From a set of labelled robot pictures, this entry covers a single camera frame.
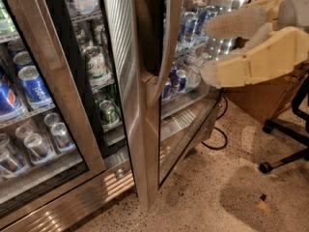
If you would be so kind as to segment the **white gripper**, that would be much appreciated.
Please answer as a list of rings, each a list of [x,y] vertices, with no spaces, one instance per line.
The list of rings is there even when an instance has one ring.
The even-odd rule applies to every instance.
[[[283,28],[273,29],[278,24]],[[210,38],[250,39],[243,48],[220,55],[201,68],[204,81],[215,88],[242,87],[291,73],[308,60],[309,0],[257,0],[210,19]]]

